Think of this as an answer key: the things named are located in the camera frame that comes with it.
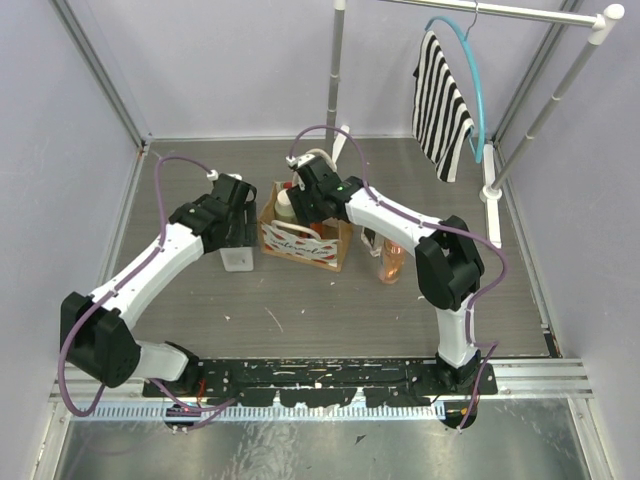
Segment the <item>blue cap orange bottle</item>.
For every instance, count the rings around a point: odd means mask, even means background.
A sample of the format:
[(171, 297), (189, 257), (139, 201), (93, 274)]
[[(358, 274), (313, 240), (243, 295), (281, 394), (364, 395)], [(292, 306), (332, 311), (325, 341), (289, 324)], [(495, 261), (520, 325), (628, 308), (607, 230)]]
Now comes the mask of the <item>blue cap orange bottle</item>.
[(314, 238), (315, 240), (321, 240), (323, 238), (324, 225), (321, 222), (311, 223), (309, 225), (309, 230), (309, 238)]

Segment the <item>white bottle grey cap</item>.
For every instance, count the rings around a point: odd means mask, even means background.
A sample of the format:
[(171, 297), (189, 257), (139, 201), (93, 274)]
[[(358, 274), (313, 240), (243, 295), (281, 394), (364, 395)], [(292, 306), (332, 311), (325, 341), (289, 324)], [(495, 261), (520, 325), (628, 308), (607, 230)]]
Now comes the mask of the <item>white bottle grey cap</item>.
[(254, 270), (254, 248), (252, 246), (228, 247), (219, 250), (223, 267), (227, 272), (250, 272)]

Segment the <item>clear bottle grey cap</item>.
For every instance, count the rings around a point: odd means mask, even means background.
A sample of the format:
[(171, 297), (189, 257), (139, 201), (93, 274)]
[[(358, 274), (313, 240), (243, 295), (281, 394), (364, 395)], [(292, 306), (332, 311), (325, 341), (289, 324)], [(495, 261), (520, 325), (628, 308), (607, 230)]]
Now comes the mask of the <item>clear bottle grey cap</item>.
[(363, 227), (360, 239), (368, 253), (377, 258), (381, 255), (384, 246), (384, 237), (370, 228)]

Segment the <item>pink cap lotion bottle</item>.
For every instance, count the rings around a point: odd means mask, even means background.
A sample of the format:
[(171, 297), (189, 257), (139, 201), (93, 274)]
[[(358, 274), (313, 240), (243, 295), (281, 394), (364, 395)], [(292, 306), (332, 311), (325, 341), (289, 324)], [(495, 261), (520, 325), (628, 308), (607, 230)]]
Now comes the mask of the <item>pink cap lotion bottle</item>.
[(378, 278), (384, 284), (394, 284), (399, 280), (406, 258), (406, 251), (397, 243), (384, 239), (380, 256)]

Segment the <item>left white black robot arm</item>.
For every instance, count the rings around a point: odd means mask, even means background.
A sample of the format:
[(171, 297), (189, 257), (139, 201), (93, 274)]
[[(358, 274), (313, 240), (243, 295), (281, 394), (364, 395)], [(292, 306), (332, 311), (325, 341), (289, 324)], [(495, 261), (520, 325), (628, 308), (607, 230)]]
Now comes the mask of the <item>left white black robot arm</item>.
[(198, 357), (172, 342), (138, 341), (132, 331), (189, 265), (244, 245), (256, 194), (237, 175), (215, 176), (211, 192), (177, 208), (158, 238), (113, 279), (88, 295), (69, 294), (61, 305), (62, 361), (109, 388), (141, 378), (163, 381), (178, 396), (194, 393), (202, 376)]

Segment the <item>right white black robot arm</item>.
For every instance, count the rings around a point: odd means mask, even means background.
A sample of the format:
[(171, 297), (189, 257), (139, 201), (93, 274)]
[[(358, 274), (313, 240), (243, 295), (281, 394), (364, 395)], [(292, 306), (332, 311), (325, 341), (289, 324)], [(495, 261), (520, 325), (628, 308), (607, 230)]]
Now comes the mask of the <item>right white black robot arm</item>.
[(436, 311), (437, 375), (444, 390), (459, 394), (479, 371), (474, 307), (484, 264), (462, 219), (428, 217), (400, 205), (351, 176), (341, 179), (322, 157), (286, 159), (298, 184), (288, 190), (296, 217), (305, 226), (329, 219), (369, 229), (415, 259), (422, 296)]

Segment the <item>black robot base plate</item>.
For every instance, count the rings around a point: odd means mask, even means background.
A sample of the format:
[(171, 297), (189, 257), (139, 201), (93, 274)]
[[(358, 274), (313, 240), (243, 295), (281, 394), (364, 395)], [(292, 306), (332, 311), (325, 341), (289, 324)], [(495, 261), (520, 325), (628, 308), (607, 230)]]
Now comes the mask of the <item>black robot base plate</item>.
[(205, 399), (207, 406), (228, 399), (245, 407), (344, 407), (358, 393), (365, 406), (429, 406), (435, 397), (498, 393), (493, 367), (472, 366), (457, 374), (437, 359), (210, 359), (191, 369), (188, 382), (169, 384), (176, 396)]

